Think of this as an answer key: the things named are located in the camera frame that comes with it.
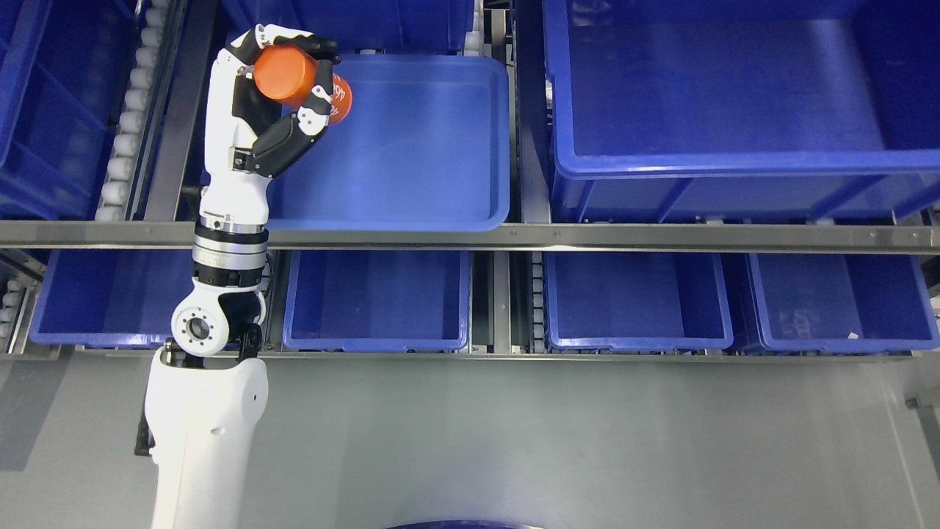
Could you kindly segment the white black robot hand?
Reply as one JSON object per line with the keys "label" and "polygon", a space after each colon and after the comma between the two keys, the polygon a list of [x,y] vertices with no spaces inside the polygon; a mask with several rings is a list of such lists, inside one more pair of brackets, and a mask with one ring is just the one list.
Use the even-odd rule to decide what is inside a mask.
{"label": "white black robot hand", "polygon": [[[278,45],[296,49],[316,66],[296,110],[261,92],[256,64]],[[269,217],[267,188],[308,153],[329,127],[338,43],[312,32],[256,24],[216,54],[209,70],[203,187],[203,225],[231,232],[261,231]]]}

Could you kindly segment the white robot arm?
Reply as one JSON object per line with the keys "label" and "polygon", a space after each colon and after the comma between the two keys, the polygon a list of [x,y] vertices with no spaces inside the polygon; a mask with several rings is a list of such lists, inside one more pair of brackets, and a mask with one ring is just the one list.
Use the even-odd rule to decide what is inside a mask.
{"label": "white robot arm", "polygon": [[154,528],[236,528],[269,382],[261,351],[268,231],[195,224],[192,289],[154,354],[143,404]]}

